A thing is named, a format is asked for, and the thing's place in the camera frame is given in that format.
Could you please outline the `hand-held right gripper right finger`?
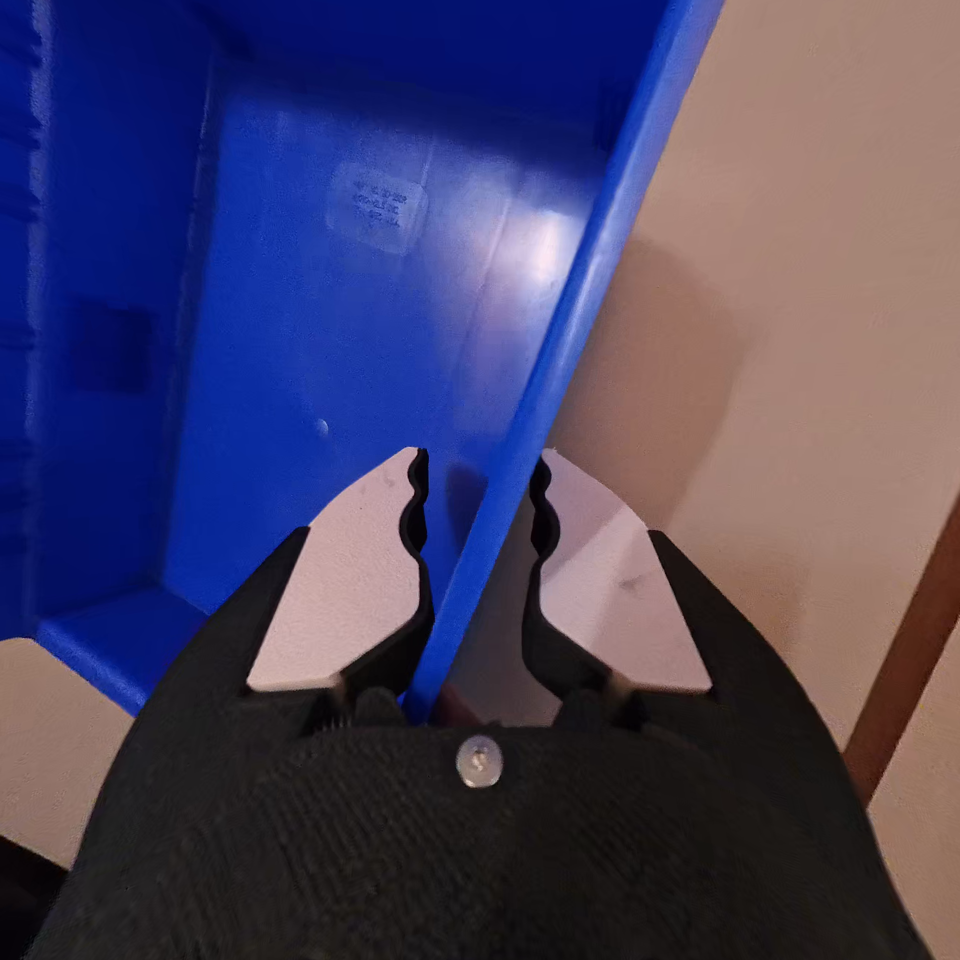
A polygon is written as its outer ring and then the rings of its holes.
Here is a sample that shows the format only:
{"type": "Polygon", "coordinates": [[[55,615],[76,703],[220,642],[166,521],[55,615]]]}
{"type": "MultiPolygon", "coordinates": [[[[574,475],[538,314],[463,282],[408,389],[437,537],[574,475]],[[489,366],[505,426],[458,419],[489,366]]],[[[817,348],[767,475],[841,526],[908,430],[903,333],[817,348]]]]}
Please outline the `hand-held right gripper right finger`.
{"type": "Polygon", "coordinates": [[[559,701],[588,690],[610,706],[636,692],[711,692],[647,524],[554,448],[539,456],[529,499],[522,659],[537,683],[559,701]]]}

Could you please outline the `blue plastic bin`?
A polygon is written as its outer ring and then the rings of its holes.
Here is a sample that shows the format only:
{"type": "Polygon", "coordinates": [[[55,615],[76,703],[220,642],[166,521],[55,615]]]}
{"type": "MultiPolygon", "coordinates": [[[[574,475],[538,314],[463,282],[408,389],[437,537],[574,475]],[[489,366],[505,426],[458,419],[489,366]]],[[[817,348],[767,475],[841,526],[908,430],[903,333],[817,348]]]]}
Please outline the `blue plastic bin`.
{"type": "Polygon", "coordinates": [[[426,449],[426,720],[722,2],[2,2],[2,640],[131,714],[426,449]]]}

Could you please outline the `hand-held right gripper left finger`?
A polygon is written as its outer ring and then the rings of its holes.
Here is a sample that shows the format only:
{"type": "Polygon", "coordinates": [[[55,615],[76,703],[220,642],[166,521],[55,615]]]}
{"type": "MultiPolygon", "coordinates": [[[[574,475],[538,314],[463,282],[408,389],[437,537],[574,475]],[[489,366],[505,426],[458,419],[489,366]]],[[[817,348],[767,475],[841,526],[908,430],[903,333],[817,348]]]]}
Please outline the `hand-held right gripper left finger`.
{"type": "Polygon", "coordinates": [[[317,691],[353,703],[408,690],[434,624],[426,546],[429,456],[405,447],[294,530],[255,591],[251,694],[317,691]]]}

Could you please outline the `grey desk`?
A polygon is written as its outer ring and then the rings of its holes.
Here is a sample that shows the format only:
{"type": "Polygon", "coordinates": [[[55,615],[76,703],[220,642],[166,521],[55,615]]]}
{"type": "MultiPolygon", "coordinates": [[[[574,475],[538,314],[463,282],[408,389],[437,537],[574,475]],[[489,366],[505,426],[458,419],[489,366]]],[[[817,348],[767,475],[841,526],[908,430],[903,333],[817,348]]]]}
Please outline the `grey desk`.
{"type": "MultiPolygon", "coordinates": [[[[722,2],[546,444],[841,747],[958,498],[958,2],[722,2]]],[[[133,713],[2,639],[2,836],[68,866],[133,713]]]]}
{"type": "Polygon", "coordinates": [[[870,803],[896,890],[935,958],[959,957],[959,653],[950,644],[870,803]]]}

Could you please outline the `person's black clothing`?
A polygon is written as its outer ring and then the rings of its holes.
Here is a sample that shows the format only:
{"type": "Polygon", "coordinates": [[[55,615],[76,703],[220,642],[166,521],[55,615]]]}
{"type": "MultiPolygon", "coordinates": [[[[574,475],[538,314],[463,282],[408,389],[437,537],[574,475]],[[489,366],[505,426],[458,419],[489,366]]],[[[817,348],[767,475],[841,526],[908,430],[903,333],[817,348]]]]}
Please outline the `person's black clothing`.
{"type": "Polygon", "coordinates": [[[1,836],[1,958],[30,949],[68,876],[68,869],[1,836]]]}

